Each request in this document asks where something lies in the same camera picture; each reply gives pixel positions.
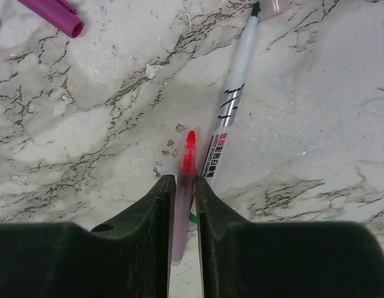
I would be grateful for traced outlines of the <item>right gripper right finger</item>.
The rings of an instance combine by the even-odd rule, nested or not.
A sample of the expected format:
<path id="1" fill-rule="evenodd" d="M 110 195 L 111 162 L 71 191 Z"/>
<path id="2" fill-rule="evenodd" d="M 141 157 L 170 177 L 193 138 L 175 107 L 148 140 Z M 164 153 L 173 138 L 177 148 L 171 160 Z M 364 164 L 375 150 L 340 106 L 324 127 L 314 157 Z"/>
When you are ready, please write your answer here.
<path id="1" fill-rule="evenodd" d="M 253 223 L 195 182 L 204 297 L 384 297 L 384 254 L 353 222 Z"/>

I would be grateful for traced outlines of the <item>pink translucent red pen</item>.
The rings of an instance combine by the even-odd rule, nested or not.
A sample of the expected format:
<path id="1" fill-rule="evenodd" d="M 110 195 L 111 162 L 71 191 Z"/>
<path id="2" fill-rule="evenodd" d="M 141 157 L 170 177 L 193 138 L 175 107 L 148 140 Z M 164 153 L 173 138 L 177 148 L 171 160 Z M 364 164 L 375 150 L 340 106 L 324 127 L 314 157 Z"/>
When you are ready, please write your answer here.
<path id="1" fill-rule="evenodd" d="M 191 130 L 185 140 L 184 151 L 177 174 L 171 256 L 171 264 L 173 266 L 181 263 L 185 250 L 187 225 L 196 176 L 196 149 L 197 139 L 195 132 Z"/>

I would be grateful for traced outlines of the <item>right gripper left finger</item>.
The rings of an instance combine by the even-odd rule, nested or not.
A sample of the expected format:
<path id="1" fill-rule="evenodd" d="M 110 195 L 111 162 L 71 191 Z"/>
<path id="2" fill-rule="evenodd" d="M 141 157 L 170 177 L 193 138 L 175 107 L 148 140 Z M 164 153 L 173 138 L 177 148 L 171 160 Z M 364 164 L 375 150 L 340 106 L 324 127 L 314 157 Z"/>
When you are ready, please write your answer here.
<path id="1" fill-rule="evenodd" d="M 72 222 L 0 224 L 0 297 L 167 297 L 176 182 L 92 230 Z"/>

